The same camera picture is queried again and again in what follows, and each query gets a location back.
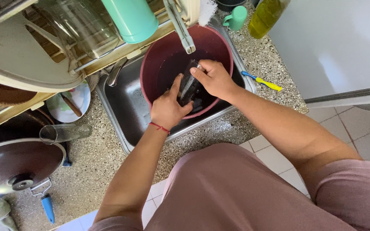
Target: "red string bracelet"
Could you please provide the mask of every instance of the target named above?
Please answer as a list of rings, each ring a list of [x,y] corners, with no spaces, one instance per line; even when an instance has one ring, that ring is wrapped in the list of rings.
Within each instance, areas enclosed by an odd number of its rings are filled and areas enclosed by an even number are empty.
[[[158,129],[157,130],[159,130],[159,129],[161,129],[162,131],[164,131],[164,132],[166,132],[168,135],[170,135],[171,133],[169,132],[169,130],[168,129],[166,129],[166,128],[164,128],[163,126],[159,126],[159,125],[157,125],[156,123],[149,123],[149,125],[155,125],[155,126],[157,126],[158,127]]]

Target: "wooden knife handle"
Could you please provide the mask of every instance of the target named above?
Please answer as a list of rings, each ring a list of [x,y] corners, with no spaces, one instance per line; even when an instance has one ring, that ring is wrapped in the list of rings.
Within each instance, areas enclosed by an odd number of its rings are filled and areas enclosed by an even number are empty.
[[[71,110],[75,113],[76,116],[81,117],[82,113],[67,97],[61,94],[62,98],[64,99],[65,103],[71,108]]]

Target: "stainless steel sink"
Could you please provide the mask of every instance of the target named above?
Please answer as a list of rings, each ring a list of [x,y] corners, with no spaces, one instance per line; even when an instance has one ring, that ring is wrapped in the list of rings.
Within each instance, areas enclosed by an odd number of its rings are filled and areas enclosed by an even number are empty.
[[[225,28],[221,26],[219,19],[216,17],[212,19],[211,23],[211,27],[225,37],[232,49],[234,56],[232,79],[239,86],[256,93],[252,79],[241,76],[240,74],[241,71],[246,71],[246,68]],[[101,78],[96,87],[106,113],[126,153],[130,153],[134,149],[145,132],[148,123],[151,121],[149,106],[142,95],[141,84],[139,82],[139,72],[144,55],[145,53],[126,63],[121,69],[115,87],[110,87],[106,84],[107,77]],[[220,100],[208,112],[195,118],[182,120],[177,126],[172,128],[171,134],[165,142],[170,142],[235,109],[228,102]]]

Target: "person's left hand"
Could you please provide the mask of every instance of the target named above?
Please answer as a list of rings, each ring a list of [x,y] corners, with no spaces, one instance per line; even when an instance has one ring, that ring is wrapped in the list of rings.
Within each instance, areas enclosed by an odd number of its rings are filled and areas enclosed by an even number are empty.
[[[192,111],[193,101],[181,107],[176,100],[183,74],[179,74],[170,90],[154,101],[151,109],[151,122],[168,130],[177,125],[181,119]]]

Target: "olive oil bottle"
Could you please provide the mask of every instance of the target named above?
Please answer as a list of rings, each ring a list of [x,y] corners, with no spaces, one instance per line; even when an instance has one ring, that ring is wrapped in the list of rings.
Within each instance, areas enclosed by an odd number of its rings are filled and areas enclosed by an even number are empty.
[[[260,3],[249,23],[249,32],[260,39],[275,25],[291,0],[264,0]]]

